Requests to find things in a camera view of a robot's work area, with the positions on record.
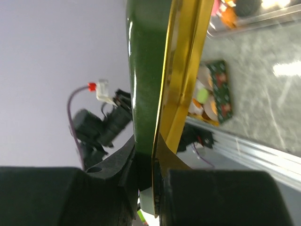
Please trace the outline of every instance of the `table surface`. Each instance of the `table surface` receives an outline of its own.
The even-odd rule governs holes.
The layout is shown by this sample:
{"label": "table surface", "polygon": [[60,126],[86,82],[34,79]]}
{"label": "table surface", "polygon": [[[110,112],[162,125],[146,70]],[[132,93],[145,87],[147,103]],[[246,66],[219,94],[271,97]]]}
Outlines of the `table surface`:
{"label": "table surface", "polygon": [[234,116],[221,128],[301,156],[301,24],[207,38],[228,65]]}

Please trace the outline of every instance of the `purple cable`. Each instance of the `purple cable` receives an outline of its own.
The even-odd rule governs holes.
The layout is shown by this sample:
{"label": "purple cable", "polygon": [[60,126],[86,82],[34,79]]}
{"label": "purple cable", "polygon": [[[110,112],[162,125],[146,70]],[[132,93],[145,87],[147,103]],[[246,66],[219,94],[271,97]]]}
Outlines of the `purple cable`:
{"label": "purple cable", "polygon": [[192,143],[192,144],[193,144],[192,149],[197,153],[198,157],[199,157],[201,160],[203,160],[204,162],[206,162],[208,165],[210,165],[212,168],[215,168],[215,166],[214,166],[212,163],[210,163],[209,161],[207,161],[206,159],[204,159],[204,158],[198,153],[195,144],[194,144],[194,143]]}
{"label": "purple cable", "polygon": [[85,168],[85,165],[84,165],[84,156],[83,156],[83,152],[82,152],[82,150],[80,148],[79,141],[77,140],[77,137],[76,137],[76,132],[75,132],[75,128],[74,128],[72,116],[71,116],[71,101],[72,101],[72,99],[74,98],[74,96],[76,94],[78,94],[79,92],[84,91],[84,90],[86,90],[88,88],[89,88],[89,86],[83,86],[83,87],[80,87],[80,88],[74,90],[70,94],[70,96],[68,98],[68,102],[67,102],[67,115],[68,115],[69,125],[70,125],[70,129],[71,129],[71,132],[72,132],[72,136],[73,136],[75,144],[76,144],[76,148],[78,150],[78,154],[79,154],[79,158],[80,158],[80,163],[81,163],[82,170]]}

